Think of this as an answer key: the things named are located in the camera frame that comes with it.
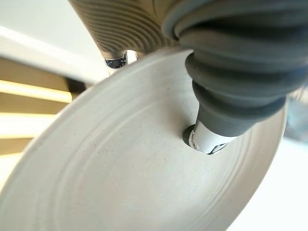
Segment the plate surface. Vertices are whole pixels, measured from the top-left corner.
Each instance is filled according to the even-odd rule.
[[[285,110],[215,155],[182,132],[198,101],[162,50],[87,90],[26,151],[0,197],[1,231],[223,231],[262,181]]]

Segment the white wall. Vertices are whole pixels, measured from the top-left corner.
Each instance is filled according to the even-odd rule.
[[[0,56],[97,82],[104,60],[67,0],[0,0]]]

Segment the wooden slat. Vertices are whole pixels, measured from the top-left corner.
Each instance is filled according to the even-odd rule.
[[[62,76],[3,58],[0,58],[0,79],[55,90],[69,91],[65,78]]]

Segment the ceramic plate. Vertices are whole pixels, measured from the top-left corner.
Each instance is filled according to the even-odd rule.
[[[262,181],[285,110],[206,155],[182,132],[198,101],[162,50],[69,105],[27,148],[0,197],[1,231],[224,231]]]

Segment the gray plate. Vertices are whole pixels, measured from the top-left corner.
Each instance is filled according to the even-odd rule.
[[[67,107],[10,176],[0,230],[226,230],[275,155],[285,110],[218,154],[193,150],[181,134],[198,111],[189,53],[152,54]]]

